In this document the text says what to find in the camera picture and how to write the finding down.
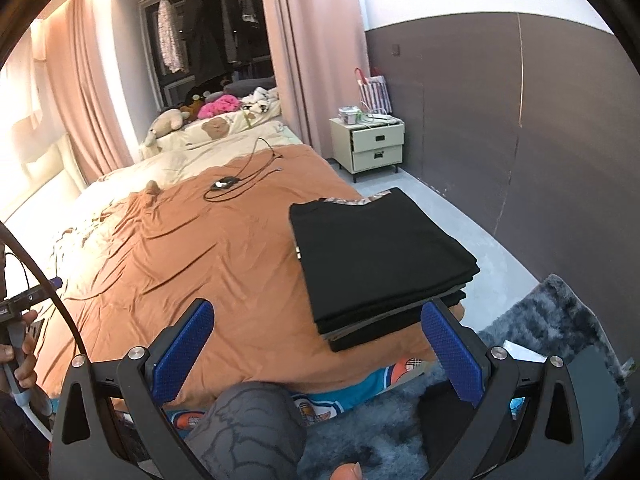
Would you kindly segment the brown fleece blanket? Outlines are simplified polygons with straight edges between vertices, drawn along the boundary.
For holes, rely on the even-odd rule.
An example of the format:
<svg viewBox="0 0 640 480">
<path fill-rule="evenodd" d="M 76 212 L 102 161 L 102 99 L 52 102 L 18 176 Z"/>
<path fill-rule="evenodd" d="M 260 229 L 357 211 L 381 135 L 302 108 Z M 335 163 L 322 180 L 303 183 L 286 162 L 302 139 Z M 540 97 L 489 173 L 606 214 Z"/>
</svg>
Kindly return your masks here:
<svg viewBox="0 0 640 480">
<path fill-rule="evenodd" d="M 180 405 L 252 380 L 329 392 L 431 359 L 421 306 L 457 307 L 475 257 L 399 188 L 364 198 L 308 146 L 274 149 L 282 170 L 227 203 L 203 194 L 248 155 L 114 203 L 99 184 L 81 196 L 52 260 L 90 359 L 147 346 L 196 298 L 215 326 Z"/>
</svg>

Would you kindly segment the person's grey patterned knee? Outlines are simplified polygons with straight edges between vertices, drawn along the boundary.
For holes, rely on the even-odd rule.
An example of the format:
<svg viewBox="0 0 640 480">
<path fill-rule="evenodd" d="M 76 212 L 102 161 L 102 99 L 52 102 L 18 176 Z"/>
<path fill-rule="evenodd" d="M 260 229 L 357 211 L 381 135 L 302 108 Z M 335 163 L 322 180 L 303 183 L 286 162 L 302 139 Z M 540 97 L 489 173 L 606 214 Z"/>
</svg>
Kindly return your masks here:
<svg viewBox="0 0 640 480">
<path fill-rule="evenodd" d="M 186 445 L 216 479 L 295 479 L 306 437 L 285 388 L 243 382 L 218 396 Z"/>
</svg>

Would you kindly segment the grey shaggy floor rug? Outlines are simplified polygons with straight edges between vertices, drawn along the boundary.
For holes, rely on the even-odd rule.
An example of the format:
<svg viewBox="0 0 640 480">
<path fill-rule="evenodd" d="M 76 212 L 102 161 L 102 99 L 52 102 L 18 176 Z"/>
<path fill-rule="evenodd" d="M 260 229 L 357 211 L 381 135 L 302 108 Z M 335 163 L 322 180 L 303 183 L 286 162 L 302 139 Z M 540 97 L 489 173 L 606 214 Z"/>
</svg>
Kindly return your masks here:
<svg viewBox="0 0 640 480">
<path fill-rule="evenodd" d="M 488 383 L 461 401 L 442 364 L 311 427 L 298 474 L 360 463 L 369 479 L 593 479 L 634 423 L 599 320 L 550 275 L 476 333 Z"/>
</svg>

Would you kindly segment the cream padded headboard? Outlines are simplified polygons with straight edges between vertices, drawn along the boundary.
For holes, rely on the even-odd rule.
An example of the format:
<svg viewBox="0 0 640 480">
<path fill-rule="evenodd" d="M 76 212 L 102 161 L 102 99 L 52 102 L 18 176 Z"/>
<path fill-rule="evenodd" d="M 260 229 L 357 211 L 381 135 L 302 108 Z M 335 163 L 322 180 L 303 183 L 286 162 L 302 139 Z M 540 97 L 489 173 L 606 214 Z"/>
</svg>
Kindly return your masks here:
<svg viewBox="0 0 640 480">
<path fill-rule="evenodd" d="M 41 191 L 72 200 L 87 186 L 70 136 L 64 134 L 35 162 L 11 162 L 1 170 L 1 220 L 7 222 Z"/>
</svg>

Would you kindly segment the pink curtain left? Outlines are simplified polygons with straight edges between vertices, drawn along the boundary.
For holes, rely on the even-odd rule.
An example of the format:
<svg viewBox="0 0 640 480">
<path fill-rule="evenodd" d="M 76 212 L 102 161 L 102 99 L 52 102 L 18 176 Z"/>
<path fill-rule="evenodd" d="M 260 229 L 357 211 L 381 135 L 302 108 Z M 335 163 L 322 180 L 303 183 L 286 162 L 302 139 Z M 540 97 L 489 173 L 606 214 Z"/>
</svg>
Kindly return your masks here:
<svg viewBox="0 0 640 480">
<path fill-rule="evenodd" d="M 89 184 L 132 164 L 108 92 L 92 0 L 67 0 L 44 21 L 55 105 Z"/>
</svg>

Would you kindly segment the pink curtain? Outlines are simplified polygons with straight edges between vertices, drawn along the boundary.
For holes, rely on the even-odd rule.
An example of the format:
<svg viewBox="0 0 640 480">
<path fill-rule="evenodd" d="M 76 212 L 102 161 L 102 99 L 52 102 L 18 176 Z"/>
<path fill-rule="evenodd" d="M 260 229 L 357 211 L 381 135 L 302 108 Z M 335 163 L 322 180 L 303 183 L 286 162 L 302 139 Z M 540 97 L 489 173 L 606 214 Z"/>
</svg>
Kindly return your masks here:
<svg viewBox="0 0 640 480">
<path fill-rule="evenodd" d="M 67 0 L 44 21 L 55 105 L 89 184 L 132 164 L 108 92 L 92 0 Z"/>
<path fill-rule="evenodd" d="M 355 70 L 369 67 L 359 0 L 262 0 L 282 115 L 323 157 L 330 119 L 358 105 Z"/>
</svg>

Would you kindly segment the cream bear print bedding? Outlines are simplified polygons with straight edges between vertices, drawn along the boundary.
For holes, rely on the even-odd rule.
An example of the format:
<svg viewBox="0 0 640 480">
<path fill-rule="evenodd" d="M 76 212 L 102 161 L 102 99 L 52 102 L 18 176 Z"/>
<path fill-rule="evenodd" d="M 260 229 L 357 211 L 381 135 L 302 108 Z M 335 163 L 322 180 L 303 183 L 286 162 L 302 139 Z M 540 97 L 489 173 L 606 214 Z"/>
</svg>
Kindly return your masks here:
<svg viewBox="0 0 640 480">
<path fill-rule="evenodd" d="M 235 112 L 199 119 L 142 146 L 141 162 L 106 174 L 98 183 L 111 198 L 139 191 L 150 181 L 168 188 L 251 152 L 299 143 L 282 119 L 278 90 L 258 87 L 240 99 Z"/>
</svg>

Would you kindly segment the white bedside drawer cabinet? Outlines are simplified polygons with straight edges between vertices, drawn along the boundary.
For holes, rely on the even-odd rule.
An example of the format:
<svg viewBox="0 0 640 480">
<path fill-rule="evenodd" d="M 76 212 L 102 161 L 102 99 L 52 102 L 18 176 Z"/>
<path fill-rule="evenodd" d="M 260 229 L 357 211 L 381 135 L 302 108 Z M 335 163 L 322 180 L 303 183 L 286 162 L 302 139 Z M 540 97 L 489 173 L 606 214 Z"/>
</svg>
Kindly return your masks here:
<svg viewBox="0 0 640 480">
<path fill-rule="evenodd" d="M 398 172 L 404 160 L 405 131 L 405 123 L 397 118 L 353 125 L 331 118 L 333 159 L 354 182 L 360 174 L 372 170 L 392 167 Z"/>
</svg>

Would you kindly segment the beige plush toy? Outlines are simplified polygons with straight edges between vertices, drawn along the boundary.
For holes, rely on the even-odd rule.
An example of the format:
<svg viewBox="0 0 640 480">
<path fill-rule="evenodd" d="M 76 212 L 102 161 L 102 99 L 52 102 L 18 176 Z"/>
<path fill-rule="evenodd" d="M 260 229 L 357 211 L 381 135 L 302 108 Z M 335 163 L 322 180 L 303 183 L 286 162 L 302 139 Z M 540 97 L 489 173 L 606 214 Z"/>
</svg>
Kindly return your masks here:
<svg viewBox="0 0 640 480">
<path fill-rule="evenodd" d="M 163 136 L 168 136 L 168 134 L 180 130 L 189 118 L 189 112 L 178 110 L 178 108 L 171 108 L 157 116 L 152 122 L 144 141 L 139 145 L 139 159 L 145 160 L 160 154 L 162 148 L 158 144 L 158 140 Z"/>
</svg>

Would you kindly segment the pink plush toy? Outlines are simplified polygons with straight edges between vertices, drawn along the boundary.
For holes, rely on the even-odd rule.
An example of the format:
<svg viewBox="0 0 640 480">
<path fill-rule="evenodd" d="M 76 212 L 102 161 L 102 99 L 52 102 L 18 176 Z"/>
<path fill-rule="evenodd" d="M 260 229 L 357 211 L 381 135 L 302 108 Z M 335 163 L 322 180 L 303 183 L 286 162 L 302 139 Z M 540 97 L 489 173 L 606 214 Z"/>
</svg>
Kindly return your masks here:
<svg viewBox="0 0 640 480">
<path fill-rule="evenodd" d="M 237 112 L 241 101 L 232 94 L 223 94 L 212 102 L 205 103 L 198 111 L 198 119 L 213 118 L 218 115 Z"/>
</svg>

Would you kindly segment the hanging floral garment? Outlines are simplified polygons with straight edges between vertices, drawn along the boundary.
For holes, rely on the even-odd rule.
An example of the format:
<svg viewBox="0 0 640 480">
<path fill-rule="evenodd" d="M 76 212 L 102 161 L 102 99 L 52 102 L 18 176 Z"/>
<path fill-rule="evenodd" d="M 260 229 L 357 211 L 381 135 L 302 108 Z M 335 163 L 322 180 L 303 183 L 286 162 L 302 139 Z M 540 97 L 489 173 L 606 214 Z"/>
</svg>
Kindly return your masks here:
<svg viewBox="0 0 640 480">
<path fill-rule="evenodd" d="M 173 74 L 182 72 L 186 62 L 183 58 L 177 13 L 168 0 L 160 0 L 158 4 L 157 30 L 163 63 Z"/>
</svg>

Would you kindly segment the hanging black coat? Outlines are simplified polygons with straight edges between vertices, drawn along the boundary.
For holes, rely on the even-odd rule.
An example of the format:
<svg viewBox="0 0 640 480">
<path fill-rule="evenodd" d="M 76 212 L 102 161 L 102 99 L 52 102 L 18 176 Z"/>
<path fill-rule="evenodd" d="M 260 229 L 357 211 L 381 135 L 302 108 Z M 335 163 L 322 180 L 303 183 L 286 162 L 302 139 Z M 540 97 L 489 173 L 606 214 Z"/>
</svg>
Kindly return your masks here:
<svg viewBox="0 0 640 480">
<path fill-rule="evenodd" d="M 227 73 L 220 0 L 184 0 L 182 38 L 196 84 Z"/>
</svg>

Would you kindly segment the pink curtain right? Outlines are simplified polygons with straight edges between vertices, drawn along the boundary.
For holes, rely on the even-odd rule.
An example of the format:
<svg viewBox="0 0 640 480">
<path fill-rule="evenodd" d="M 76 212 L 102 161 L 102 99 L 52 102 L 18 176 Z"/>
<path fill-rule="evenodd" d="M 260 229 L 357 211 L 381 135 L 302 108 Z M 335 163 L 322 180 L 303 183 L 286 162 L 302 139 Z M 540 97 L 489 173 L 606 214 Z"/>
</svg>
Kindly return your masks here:
<svg viewBox="0 0 640 480">
<path fill-rule="evenodd" d="M 369 67 L 359 0 L 262 0 L 282 115 L 323 157 L 330 119 L 358 105 L 355 70 Z"/>
</svg>

